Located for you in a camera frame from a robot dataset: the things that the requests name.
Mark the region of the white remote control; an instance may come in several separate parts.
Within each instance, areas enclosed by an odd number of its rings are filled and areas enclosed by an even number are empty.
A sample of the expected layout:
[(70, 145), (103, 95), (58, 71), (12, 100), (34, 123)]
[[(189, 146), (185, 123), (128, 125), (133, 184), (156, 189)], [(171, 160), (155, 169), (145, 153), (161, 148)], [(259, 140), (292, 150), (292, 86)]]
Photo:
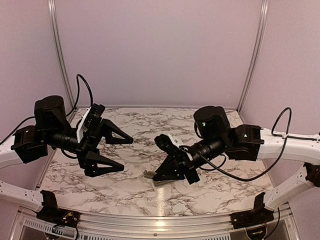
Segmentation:
[(154, 178), (156, 175), (157, 173), (155, 171), (145, 170), (143, 172), (143, 177), (147, 179), (151, 179), (155, 187), (161, 187), (170, 183), (184, 180), (184, 178), (177, 178), (177, 177), (165, 178), (164, 176), (161, 176), (160, 178)]

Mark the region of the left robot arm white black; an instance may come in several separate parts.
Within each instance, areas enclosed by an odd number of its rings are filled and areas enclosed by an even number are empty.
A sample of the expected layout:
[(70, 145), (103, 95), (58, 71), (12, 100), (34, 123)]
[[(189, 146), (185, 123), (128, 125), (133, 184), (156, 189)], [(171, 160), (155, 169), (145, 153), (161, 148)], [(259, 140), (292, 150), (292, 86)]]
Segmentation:
[(105, 107), (93, 104), (82, 117), (78, 127), (67, 120), (64, 99), (47, 96), (34, 104), (35, 125), (15, 130), (0, 144), (2, 169), (28, 164), (48, 155), (48, 147), (75, 155), (88, 177), (98, 177), (124, 170), (124, 165), (100, 155), (101, 139), (107, 144), (132, 144), (133, 138), (111, 120), (102, 118)]

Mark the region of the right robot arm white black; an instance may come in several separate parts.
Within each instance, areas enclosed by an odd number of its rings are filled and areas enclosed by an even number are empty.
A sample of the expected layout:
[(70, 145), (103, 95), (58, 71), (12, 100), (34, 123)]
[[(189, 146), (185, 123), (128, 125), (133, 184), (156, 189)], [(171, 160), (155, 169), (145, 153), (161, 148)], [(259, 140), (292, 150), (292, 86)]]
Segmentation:
[(212, 164), (212, 160), (225, 154), (230, 160), (256, 161), (281, 159), (300, 161), (303, 166), (276, 188), (257, 195), (247, 219), (258, 224), (268, 212), (273, 212), (291, 198), (320, 185), (319, 135), (291, 135), (276, 133), (274, 129), (258, 125), (241, 124), (231, 127), (221, 106), (204, 106), (194, 115), (194, 130), (199, 142), (184, 145), (174, 135), (161, 134), (155, 138), (159, 149), (167, 156), (155, 171), (153, 180), (199, 181), (197, 169)]

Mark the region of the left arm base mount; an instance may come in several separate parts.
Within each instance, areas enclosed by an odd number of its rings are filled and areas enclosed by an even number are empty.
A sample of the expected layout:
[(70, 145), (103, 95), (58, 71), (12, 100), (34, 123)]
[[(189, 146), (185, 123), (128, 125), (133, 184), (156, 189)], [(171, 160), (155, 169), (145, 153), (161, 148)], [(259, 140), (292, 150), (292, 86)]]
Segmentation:
[(78, 211), (62, 208), (43, 208), (36, 213), (36, 217), (40, 220), (53, 223), (58, 226), (75, 228), (78, 226), (80, 213)]

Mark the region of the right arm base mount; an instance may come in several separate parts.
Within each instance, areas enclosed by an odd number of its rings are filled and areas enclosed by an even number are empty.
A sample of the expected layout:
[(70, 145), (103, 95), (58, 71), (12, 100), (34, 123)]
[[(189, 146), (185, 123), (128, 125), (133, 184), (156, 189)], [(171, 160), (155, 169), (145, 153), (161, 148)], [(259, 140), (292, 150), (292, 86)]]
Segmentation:
[(253, 227), (275, 219), (274, 212), (267, 209), (235, 212), (230, 215), (230, 218), (234, 229)]

